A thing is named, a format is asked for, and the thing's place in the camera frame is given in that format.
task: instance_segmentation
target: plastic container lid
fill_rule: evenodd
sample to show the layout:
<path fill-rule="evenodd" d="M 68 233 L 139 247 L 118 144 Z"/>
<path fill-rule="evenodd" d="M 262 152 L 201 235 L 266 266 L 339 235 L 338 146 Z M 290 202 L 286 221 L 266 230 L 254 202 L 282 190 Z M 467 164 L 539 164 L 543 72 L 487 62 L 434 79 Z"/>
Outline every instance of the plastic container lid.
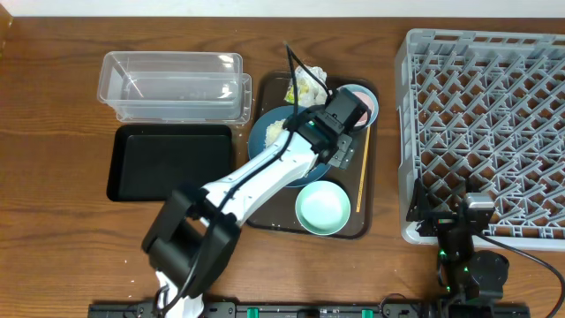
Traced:
<path fill-rule="evenodd" d="M 122 122 L 244 124 L 251 77 L 236 53 L 110 52 L 98 99 Z"/>

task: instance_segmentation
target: brown serving tray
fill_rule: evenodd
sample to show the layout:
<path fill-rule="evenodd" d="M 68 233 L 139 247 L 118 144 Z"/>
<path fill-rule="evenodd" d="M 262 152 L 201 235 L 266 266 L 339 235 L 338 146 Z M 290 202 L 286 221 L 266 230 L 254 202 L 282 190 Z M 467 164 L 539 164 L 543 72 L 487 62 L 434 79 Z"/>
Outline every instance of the brown serving tray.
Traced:
<path fill-rule="evenodd" d="M 259 95 L 255 104 L 254 121 L 276 107 L 288 105 L 288 103 L 284 101 L 284 96 L 289 87 L 289 83 L 290 74 L 287 72 L 271 72 L 261 80 Z M 364 79 L 347 79 L 337 76 L 328 76 L 326 84 L 330 89 L 336 89 L 345 84 L 359 84 L 371 90 L 375 96 L 377 96 L 377 100 L 379 98 L 376 87 Z M 332 167 L 328 173 L 320 179 L 332 181 L 341 186 L 349 196 L 351 203 L 349 221 L 340 231 L 329 236 L 331 238 L 358 239 L 367 233 L 371 227 L 373 197 L 372 195 L 367 197 L 367 194 L 373 193 L 373 163 L 375 162 L 374 156 L 376 155 L 378 121 L 379 117 L 377 116 L 377 120 L 375 120 L 370 127 L 368 133 L 369 141 L 366 145 L 366 149 L 367 130 L 355 137 L 357 142 L 356 153 L 348 169 L 340 170 L 339 168 Z M 252 227 L 265 230 L 311 234 L 300 225 L 294 209 L 296 198 L 302 188 L 303 187 L 283 188 L 253 213 L 247 220 L 247 223 Z"/>

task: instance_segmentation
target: pink food item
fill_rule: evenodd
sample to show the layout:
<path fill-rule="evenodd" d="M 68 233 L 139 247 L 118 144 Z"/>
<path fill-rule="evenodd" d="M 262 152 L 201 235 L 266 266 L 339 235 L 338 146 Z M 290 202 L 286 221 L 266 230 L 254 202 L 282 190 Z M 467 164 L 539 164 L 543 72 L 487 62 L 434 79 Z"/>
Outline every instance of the pink food item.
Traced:
<path fill-rule="evenodd" d="M 355 96 L 357 96 L 361 102 L 364 102 L 365 105 L 367 105 L 367 107 L 369 107 L 369 110 L 374 111 L 374 104 L 373 101 L 371 100 L 371 97 L 369 97 L 369 95 L 365 94 L 365 93 L 361 93 L 361 92 L 353 92 L 353 94 L 355 94 Z M 359 125 L 364 125 L 367 121 L 367 113 L 365 113 L 361 119 L 359 119 L 359 121 L 357 121 L 357 123 L 355 124 L 355 126 L 359 126 Z"/>

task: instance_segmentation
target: transparent plastic bin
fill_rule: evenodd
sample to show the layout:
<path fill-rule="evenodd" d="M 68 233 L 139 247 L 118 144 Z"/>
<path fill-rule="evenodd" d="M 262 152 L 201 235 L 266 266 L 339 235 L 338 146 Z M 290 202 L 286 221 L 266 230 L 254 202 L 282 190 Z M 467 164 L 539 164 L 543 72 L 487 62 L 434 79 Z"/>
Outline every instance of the transparent plastic bin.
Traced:
<path fill-rule="evenodd" d="M 125 123 L 245 124 L 251 77 L 236 53 L 110 52 L 98 100 Z"/>
<path fill-rule="evenodd" d="M 485 235 L 565 251 L 565 35 L 414 29 L 395 72 L 404 239 L 437 242 L 406 221 L 416 178 L 452 211 L 470 178 L 496 205 Z"/>

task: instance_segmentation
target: plastic bag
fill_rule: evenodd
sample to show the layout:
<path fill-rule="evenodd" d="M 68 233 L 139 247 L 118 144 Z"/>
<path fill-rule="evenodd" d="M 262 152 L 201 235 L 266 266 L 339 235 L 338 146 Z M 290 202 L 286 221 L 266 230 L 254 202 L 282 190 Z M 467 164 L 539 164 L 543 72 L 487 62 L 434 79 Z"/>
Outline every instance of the plastic bag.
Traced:
<path fill-rule="evenodd" d="M 322 83 L 326 83 L 328 76 L 321 67 L 307 66 L 308 70 L 314 74 Z M 312 105 L 323 105 L 328 98 L 328 94 L 320 84 L 316 82 L 308 73 L 301 67 L 295 70 L 298 85 L 298 105 L 302 107 L 310 107 Z M 289 84 L 289 89 L 284 96 L 284 100 L 289 103 L 294 103 L 294 87 L 292 81 Z"/>

